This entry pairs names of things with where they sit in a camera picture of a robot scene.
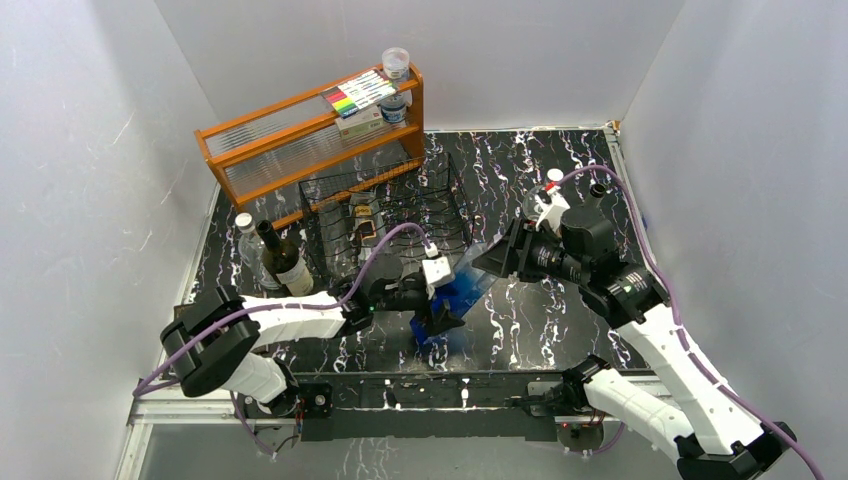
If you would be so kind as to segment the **blue glass bottle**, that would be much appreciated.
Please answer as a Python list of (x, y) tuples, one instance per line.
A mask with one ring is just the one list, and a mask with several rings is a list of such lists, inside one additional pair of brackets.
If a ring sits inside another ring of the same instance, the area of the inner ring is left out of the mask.
[[(486, 248), (486, 243), (478, 242), (466, 249), (453, 267), (455, 279), (451, 283), (435, 289), (432, 296), (432, 304), (435, 301), (448, 300), (451, 309), (465, 321), (465, 315), (489, 291), (497, 280), (495, 275), (477, 269), (472, 265), (472, 261)], [(434, 337), (428, 337), (424, 332), (423, 318), (416, 315), (410, 321), (410, 327), (419, 346), (432, 343), (437, 337), (450, 331), (448, 330)]]

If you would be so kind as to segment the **clear whisky bottle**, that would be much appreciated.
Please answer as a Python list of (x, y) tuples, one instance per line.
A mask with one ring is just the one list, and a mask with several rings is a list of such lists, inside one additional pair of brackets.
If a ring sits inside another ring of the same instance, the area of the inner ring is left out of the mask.
[(355, 192), (349, 200), (357, 260), (364, 263), (387, 233), (383, 209), (374, 190)]

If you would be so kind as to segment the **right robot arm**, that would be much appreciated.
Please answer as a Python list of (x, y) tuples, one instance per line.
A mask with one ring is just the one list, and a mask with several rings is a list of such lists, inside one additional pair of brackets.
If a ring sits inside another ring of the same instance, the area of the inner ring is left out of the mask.
[(584, 304), (639, 352), (674, 400), (654, 397), (590, 355), (541, 395), (549, 406), (612, 414), (683, 479), (756, 479), (788, 450), (794, 435), (785, 424), (770, 427), (744, 411), (717, 374), (693, 363), (695, 344), (675, 324), (666, 289), (644, 265), (621, 259), (615, 229), (599, 209), (566, 210), (558, 230), (517, 218), (473, 264), (501, 278), (577, 285)]

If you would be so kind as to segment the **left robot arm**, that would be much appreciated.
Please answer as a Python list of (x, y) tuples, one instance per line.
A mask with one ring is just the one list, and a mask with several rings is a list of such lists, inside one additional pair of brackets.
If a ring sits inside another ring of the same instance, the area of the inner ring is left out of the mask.
[(294, 411), (299, 385), (280, 360), (258, 349), (301, 339), (335, 339), (367, 329), (378, 312), (410, 311), (415, 333), (436, 337), (463, 325), (463, 316), (442, 290), (457, 280), (449, 260), (424, 259), (409, 273), (395, 263), (365, 263), (355, 275), (318, 293), (274, 299), (216, 288), (176, 317), (160, 334), (184, 396), (223, 389), (253, 398), (275, 416)]

